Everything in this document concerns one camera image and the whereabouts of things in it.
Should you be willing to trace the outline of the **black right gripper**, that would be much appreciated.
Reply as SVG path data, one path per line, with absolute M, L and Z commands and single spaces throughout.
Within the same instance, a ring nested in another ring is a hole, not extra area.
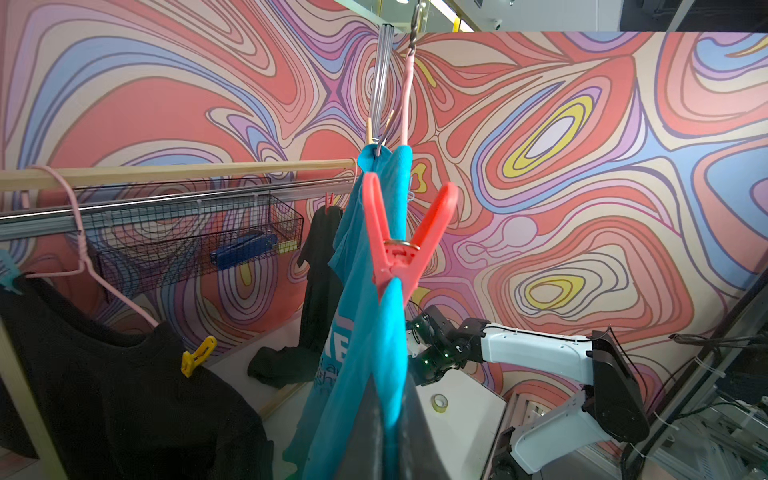
M 426 349 L 409 359 L 411 374 L 406 377 L 397 423 L 395 478 L 449 480 L 448 470 L 439 457 L 416 385 L 436 383 L 448 370 L 461 369 L 468 362 L 480 362 L 480 320 L 467 318 L 455 326 L 437 306 L 429 306 L 408 325 Z M 370 376 L 335 479 L 383 479 L 384 444 L 381 401 L 374 378 Z

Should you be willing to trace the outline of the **teal t-shirt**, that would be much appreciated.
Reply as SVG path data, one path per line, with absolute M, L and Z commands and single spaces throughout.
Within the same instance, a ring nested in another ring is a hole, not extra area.
M 342 293 L 295 435 L 283 452 L 297 468 L 296 479 L 335 477 L 370 376 L 383 413 L 384 478 L 396 479 L 397 423 L 408 375 L 406 303 L 399 280 L 382 298 L 377 295 L 362 185 L 356 181 L 334 238 L 329 266 Z

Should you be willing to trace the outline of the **red clothespin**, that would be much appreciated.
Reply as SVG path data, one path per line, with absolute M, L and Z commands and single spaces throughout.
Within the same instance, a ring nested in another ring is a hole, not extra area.
M 373 264 L 373 283 L 379 298 L 391 281 L 397 278 L 402 287 L 402 300 L 407 303 L 457 208 L 459 189 L 447 183 L 409 240 L 395 239 L 390 234 L 379 177 L 367 173 L 362 185 L 363 209 Z

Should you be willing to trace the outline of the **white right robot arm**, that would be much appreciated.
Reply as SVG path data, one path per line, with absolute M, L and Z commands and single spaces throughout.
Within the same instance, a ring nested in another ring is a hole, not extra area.
M 500 430 L 489 458 L 491 479 L 532 479 L 583 447 L 635 445 L 649 435 L 640 383 L 611 330 L 556 335 L 480 318 L 455 325 L 429 306 L 407 321 L 406 331 L 419 347 L 409 364 L 419 386 L 473 363 L 510 368 L 518 382 L 515 406 L 547 380 L 564 387 L 559 404 Z

